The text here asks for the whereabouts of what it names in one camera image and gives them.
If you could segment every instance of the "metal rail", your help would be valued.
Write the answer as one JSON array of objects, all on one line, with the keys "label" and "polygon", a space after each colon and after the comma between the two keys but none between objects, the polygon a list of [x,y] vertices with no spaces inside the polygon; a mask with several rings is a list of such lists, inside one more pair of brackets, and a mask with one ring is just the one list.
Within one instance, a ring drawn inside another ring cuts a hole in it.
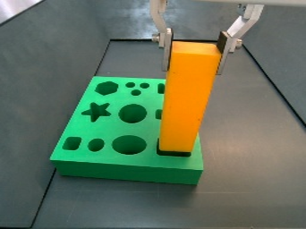
[{"label": "metal rail", "polygon": [[266,4],[282,6],[306,6],[306,0],[196,0],[200,2],[216,2],[228,4]]}]

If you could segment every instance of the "shape sorter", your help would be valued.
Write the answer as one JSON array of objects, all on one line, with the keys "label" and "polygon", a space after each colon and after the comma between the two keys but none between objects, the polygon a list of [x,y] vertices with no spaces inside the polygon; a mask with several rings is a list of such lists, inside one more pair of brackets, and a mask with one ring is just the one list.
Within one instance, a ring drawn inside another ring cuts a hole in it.
[{"label": "shape sorter", "polygon": [[59,173],[198,184],[199,137],[188,157],[158,148],[163,101],[164,80],[93,77],[51,155]]}]

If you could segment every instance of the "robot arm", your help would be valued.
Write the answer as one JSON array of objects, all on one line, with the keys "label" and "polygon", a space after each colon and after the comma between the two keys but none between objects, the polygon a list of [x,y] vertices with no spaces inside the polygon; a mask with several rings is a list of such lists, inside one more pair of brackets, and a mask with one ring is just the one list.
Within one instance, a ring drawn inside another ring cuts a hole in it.
[{"label": "robot arm", "polygon": [[[174,39],[174,32],[171,28],[166,27],[163,13],[166,11],[167,0],[151,0],[151,16],[155,23],[158,33],[152,34],[152,42],[159,43],[159,47],[164,48],[164,58],[163,58],[163,71],[167,72],[171,56],[171,46]],[[222,59],[218,69],[218,74],[222,74],[223,65],[226,62],[226,57],[228,53],[232,53],[236,47],[242,46],[240,37],[255,25],[260,13],[263,11],[262,4],[238,4],[238,13],[240,16],[234,22],[232,26],[227,31],[223,31],[218,40],[218,48],[222,53]]]}]

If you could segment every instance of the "star-shaped hole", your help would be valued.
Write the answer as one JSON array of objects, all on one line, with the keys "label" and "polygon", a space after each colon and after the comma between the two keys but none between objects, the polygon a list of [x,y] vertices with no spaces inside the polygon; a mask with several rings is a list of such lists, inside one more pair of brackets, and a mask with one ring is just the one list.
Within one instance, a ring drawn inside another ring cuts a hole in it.
[{"label": "star-shaped hole", "polygon": [[111,113],[107,111],[109,103],[103,105],[97,105],[96,103],[91,103],[91,108],[85,110],[81,115],[91,116],[91,122],[93,123],[100,116],[109,116]]}]

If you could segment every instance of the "orange rectangular prism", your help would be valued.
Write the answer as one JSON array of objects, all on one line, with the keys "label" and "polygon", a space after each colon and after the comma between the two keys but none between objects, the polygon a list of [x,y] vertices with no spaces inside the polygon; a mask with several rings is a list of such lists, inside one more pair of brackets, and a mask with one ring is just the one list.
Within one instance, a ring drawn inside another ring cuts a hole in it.
[{"label": "orange rectangular prism", "polygon": [[212,44],[172,43],[159,149],[191,152],[220,62]]}]

